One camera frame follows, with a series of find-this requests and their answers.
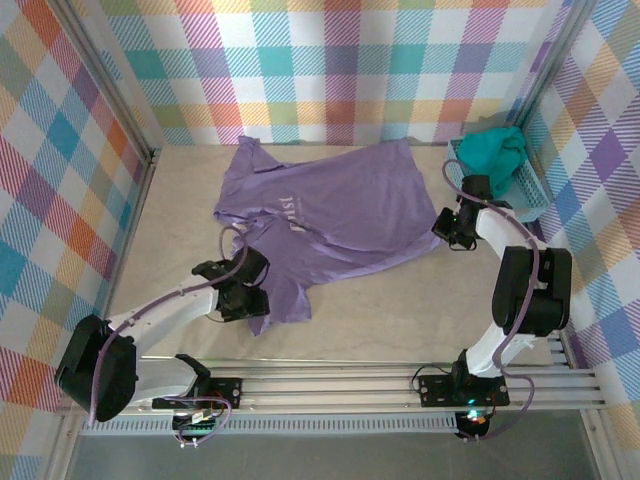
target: blue plastic basket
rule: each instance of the blue plastic basket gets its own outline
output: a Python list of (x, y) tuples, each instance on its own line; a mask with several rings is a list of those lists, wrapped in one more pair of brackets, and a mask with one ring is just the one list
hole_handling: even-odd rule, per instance
[[(447, 158), (452, 160), (458, 159), (457, 152), (460, 142), (462, 142), (461, 138), (449, 142)], [(447, 174), (458, 188), (462, 186), (464, 174), (459, 165), (448, 165)], [(516, 217), (518, 217), (518, 220), (522, 223), (537, 220), (540, 215), (547, 211), (551, 205), (551, 201), (529, 159), (527, 159), (524, 165), (517, 168), (513, 173), (513, 178), (514, 181), (507, 193), (502, 195), (498, 200), (509, 202), (509, 205), (513, 207)]]

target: work surface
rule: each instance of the work surface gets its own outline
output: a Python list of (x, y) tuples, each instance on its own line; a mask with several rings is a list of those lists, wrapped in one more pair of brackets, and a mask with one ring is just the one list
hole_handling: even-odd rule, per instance
[[(267, 146), (277, 160), (326, 158), (356, 147)], [(111, 313), (148, 303), (205, 260), (218, 260), (213, 219), (223, 175), (235, 147), (166, 147), (160, 156)], [(413, 147), (437, 211), (455, 195), (440, 172), (443, 147)], [(201, 358), (270, 358), (451, 362), (491, 323), (491, 297), (500, 265), (484, 242), (475, 252), (446, 245), (398, 267), (308, 290), (313, 318), (274, 325), (253, 337), (245, 322), (206, 317), (172, 332), (149, 354)], [(516, 363), (551, 363), (545, 341)]]

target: vent grille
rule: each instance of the vent grille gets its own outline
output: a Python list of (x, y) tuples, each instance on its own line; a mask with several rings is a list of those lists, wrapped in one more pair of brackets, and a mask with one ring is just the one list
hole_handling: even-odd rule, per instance
[[(451, 433), (456, 430), (452, 413), (370, 415), (236, 415), (220, 433), (232, 434), (336, 434), (349, 433)], [(115, 418), (89, 427), (81, 435), (157, 435), (171, 433), (171, 417)]]

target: cable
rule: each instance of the cable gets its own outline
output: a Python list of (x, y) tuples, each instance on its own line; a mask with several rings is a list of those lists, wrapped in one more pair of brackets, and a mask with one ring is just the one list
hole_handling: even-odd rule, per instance
[[(224, 398), (224, 395), (222, 395), (222, 393), (220, 393), (218, 390), (215, 390), (215, 391), (213, 392), (213, 394), (214, 394), (214, 395), (217, 395), (217, 396), (218, 396), (218, 397), (220, 397), (220, 398)], [(215, 412), (213, 412), (213, 415), (212, 415), (212, 416), (213, 416), (213, 417), (219, 417), (220, 415), (222, 415), (222, 413), (224, 412), (224, 410), (225, 410), (225, 406), (224, 406), (224, 405), (222, 405), (222, 407), (220, 407), (220, 413), (218, 413), (218, 414), (216, 415), (216, 414), (215, 414)]]
[(167, 293), (166, 295), (164, 295), (164, 296), (162, 296), (160, 298), (157, 298), (153, 302), (149, 303), (148, 305), (145, 305), (140, 310), (138, 310), (136, 313), (134, 313), (133, 316), (130, 319), (124, 321), (118, 328), (116, 328), (113, 331), (113, 333), (111, 333), (109, 338), (107, 338), (106, 342), (104, 343), (104, 345), (100, 349), (100, 352), (98, 353), (98, 359), (96, 361), (96, 366), (95, 366), (95, 368), (93, 370), (93, 379), (91, 381), (91, 402), (90, 402), (90, 407), (89, 407), (89, 426), (92, 426), (95, 423), (95, 420), (96, 420), (96, 412), (97, 412), (97, 409), (98, 409), (98, 392), (100, 391), (100, 374), (102, 373), (102, 365), (104, 363), (104, 358), (106, 356), (107, 350), (109, 349), (109, 347), (111, 346), (113, 341), (118, 337), (118, 335), (120, 335), (120, 333), (123, 330), (125, 330), (127, 327), (132, 326), (144, 314), (148, 313), (150, 310), (153, 310), (157, 306), (162, 305), (166, 301), (171, 300), (172, 298), (175, 298), (175, 297), (178, 297), (178, 296), (184, 296), (185, 294), (194, 292), (196, 290), (201, 290), (203, 288), (210, 287), (210, 286), (215, 285), (217, 283), (224, 282), (225, 280), (228, 280), (229, 278), (234, 276), (236, 273), (238, 273), (240, 268), (242, 268), (242, 265), (244, 264), (245, 260), (247, 259), (247, 253), (249, 251), (249, 245), (247, 244), (247, 241), (245, 239), (244, 233), (239, 228), (236, 228), (236, 227), (234, 227), (232, 225), (225, 226), (220, 231), (220, 237), (218, 238), (218, 246), (219, 247), (222, 246), (222, 237), (224, 236), (224, 234), (228, 230), (233, 230), (234, 232), (236, 232), (240, 236), (240, 240), (242, 241), (242, 253), (240, 255), (240, 261), (238, 262), (238, 264), (235, 267), (233, 267), (229, 272), (225, 273), (224, 275), (222, 275), (222, 276), (220, 276), (218, 278), (215, 278), (213, 280), (209, 280), (209, 281), (206, 281), (204, 283), (200, 283), (198, 285), (193, 285), (193, 286), (187, 287), (187, 288), (185, 288), (183, 290), (175, 290), (173, 292)]
[(267, 275), (269, 275), (269, 267), (271, 266), (270, 263), (267, 263), (267, 266), (264, 267), (264, 273), (262, 274), (262, 278), (260, 279), (259, 282), (257, 283), (251, 283), (251, 284), (245, 284), (247, 287), (260, 287), (264, 281), (267, 279)]
[(471, 248), (453, 248), (454, 245), (455, 243), (449, 241), (449, 250), (451, 250), (452, 252), (473, 252), (476, 248), (478, 248), (478, 242), (476, 242), (475, 238), (473, 239), (473, 245), (471, 246)]
[(488, 418), (492, 418), (496, 416), (496, 394), (491, 392), (491, 403), (493, 404), (493, 410), (491, 411), (491, 415)]
[(502, 343), (498, 345), (498, 348), (496, 348), (496, 351), (493, 352), (493, 356), (491, 357), (491, 360), (493, 361), (494, 365), (498, 367), (502, 375), (509, 378), (518, 378), (529, 383), (529, 397), (524, 402), (522, 409), (520, 409), (520, 411), (516, 414), (515, 418), (511, 422), (500, 425), (495, 431), (485, 435), (484, 437), (472, 437), (471, 435), (466, 434), (465, 432), (461, 432), (463, 435), (466, 435), (468, 438), (476, 438), (476, 440), (478, 441), (480, 440), (480, 438), (482, 438), (482, 440), (489, 440), (491, 438), (494, 438), (500, 435), (501, 433), (505, 432), (509, 428), (513, 427), (516, 423), (518, 423), (524, 416), (525, 412), (531, 406), (531, 403), (533, 402), (533, 396), (536, 390), (536, 386), (534, 385), (533, 380), (527, 375), (517, 375), (517, 374), (506, 372), (504, 370), (504, 365), (502, 364), (502, 353), (507, 348), (507, 345), (509, 345), (511, 340), (513, 340), (513, 338), (517, 335), (518, 330), (520, 329), (520, 326), (524, 321), (524, 317), (527, 314), (527, 310), (529, 309), (529, 304), (531, 303), (531, 297), (533, 296), (533, 291), (535, 290), (536, 283), (538, 282), (538, 270), (540, 268), (540, 250), (538, 249), (538, 244), (536, 243), (533, 237), (533, 234), (529, 232), (529, 230), (527, 230), (526, 227), (522, 225), (516, 218), (514, 218), (512, 215), (502, 210), (501, 208), (496, 207), (495, 205), (489, 203), (488, 201), (481, 200), (480, 198), (474, 197), (473, 195), (469, 195), (468, 193), (465, 193), (461, 189), (459, 189), (449, 179), (449, 176), (447, 175), (447, 165), (449, 164), (459, 165), (463, 169), (467, 168), (467, 166), (464, 163), (460, 162), (459, 160), (447, 160), (442, 165), (442, 175), (444, 176), (445, 182), (447, 182), (447, 184), (458, 195), (462, 196), (463, 198), (466, 198), (467, 200), (471, 200), (472, 202), (476, 202), (476, 203), (479, 203), (480, 205), (490, 208), (491, 210), (498, 213), (501, 217), (506, 219), (522, 234), (522, 236), (527, 241), (527, 243), (529, 243), (533, 251), (533, 268), (531, 270), (531, 276), (529, 277), (529, 285), (527, 286), (527, 291), (524, 295), (524, 300), (522, 301), (522, 306), (518, 311), (518, 315), (516, 316), (516, 320), (513, 323), (513, 326), (511, 327), (509, 334), (502, 341)]
[(211, 317), (209, 314), (205, 315), (205, 317), (207, 317), (209, 320), (211, 320), (212, 322), (216, 322), (216, 323), (227, 323), (224, 320), (216, 320), (215, 318)]
[(409, 383), (409, 386), (411, 387), (411, 389), (416, 392), (416, 393), (420, 393), (420, 390), (418, 390), (415, 386), (415, 381), (416, 378), (418, 377), (418, 374), (422, 371), (423, 368), (426, 367), (433, 367), (433, 368), (437, 368), (438, 370), (440, 370), (442, 373), (444, 373), (445, 375), (451, 375), (451, 372), (447, 372), (445, 369), (439, 367), (438, 365), (436, 365), (435, 363), (425, 363), (424, 365), (422, 365), (418, 370), (416, 370), (416, 373), (413, 374), (413, 377), (411, 377), (411, 382)]
[(198, 440), (194, 439), (192, 442), (187, 442), (185, 438), (182, 436), (182, 432), (184, 432), (187, 429), (187, 427), (189, 427), (189, 425), (180, 427), (178, 429), (178, 434), (176, 435), (176, 438), (180, 442), (181, 448), (184, 448), (185, 445), (193, 445), (194, 447), (198, 447), (204, 442), (206, 442), (207, 440), (211, 439), (211, 437), (213, 437), (216, 433), (218, 433), (218, 431), (222, 430), (225, 427), (225, 425), (229, 422), (229, 417), (231, 417), (231, 411), (233, 410), (233, 406), (231, 405), (231, 402), (229, 402), (229, 400), (227, 400), (226, 398), (222, 398), (222, 397), (163, 397), (163, 398), (165, 400), (178, 400), (181, 402), (220, 403), (226, 407), (225, 411), (227, 413), (222, 418), (222, 420), (220, 420), (220, 423), (216, 426), (216, 428), (214, 428), (209, 433), (207, 433), (204, 437)]

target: t-shirt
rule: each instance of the t-shirt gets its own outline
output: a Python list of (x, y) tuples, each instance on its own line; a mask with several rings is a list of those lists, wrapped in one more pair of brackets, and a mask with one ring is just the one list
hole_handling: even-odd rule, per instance
[(271, 263), (262, 284), (270, 313), (249, 319), (254, 335), (309, 320), (312, 285), (378, 272), (439, 244), (407, 139), (297, 164), (278, 162), (257, 139), (239, 140), (214, 215), (245, 229)]

